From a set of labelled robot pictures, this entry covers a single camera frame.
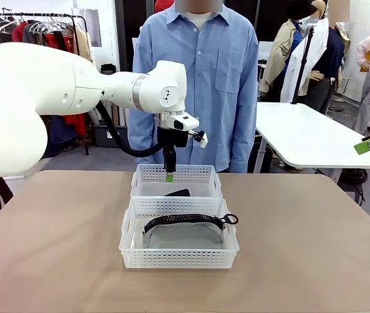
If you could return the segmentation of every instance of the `gray pouch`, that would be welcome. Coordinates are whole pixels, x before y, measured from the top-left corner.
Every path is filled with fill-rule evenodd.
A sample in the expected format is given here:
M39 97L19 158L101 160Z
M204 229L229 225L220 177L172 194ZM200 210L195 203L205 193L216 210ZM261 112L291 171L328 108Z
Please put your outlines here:
M162 216L145 226L143 244L148 249L222 249L226 224L237 223L238 217L231 214L223 218L201 214Z

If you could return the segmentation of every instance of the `shirt pocket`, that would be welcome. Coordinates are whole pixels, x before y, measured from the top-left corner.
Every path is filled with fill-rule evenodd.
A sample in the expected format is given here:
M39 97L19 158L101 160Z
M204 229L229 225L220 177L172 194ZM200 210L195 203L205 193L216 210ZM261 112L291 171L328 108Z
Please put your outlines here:
M243 71L244 55L229 49L218 52L217 77L215 86L218 91L237 94L239 79Z

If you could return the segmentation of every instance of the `red hat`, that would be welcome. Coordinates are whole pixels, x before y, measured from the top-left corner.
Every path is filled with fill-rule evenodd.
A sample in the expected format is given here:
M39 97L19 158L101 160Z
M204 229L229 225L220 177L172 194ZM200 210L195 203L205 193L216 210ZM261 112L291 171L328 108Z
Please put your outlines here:
M174 0L156 0L154 5L155 12L162 12L168 8L170 8L174 3Z

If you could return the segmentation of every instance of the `white wall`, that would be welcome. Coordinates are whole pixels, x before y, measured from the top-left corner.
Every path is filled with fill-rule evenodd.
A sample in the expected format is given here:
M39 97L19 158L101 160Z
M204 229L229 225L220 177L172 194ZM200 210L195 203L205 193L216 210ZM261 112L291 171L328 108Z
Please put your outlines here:
M102 47L93 48L97 67L101 64L113 63L119 68L118 41L116 33L116 14L114 0L77 0L78 8L99 10ZM72 14L72 0L0 0L1 8L12 9L13 12L31 13L67 13Z
M360 101L365 73L360 73L356 63L356 46L370 36L370 0L350 0L350 23L346 25L346 30L352 42L343 75L351 78L345 95Z

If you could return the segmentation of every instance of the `black hat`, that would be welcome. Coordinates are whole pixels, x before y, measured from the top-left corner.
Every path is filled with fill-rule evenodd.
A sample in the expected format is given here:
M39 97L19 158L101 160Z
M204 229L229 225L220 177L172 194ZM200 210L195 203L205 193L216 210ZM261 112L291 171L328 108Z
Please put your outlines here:
M317 11L311 4L311 0L290 0L288 6L288 17L291 20L302 20L313 15Z

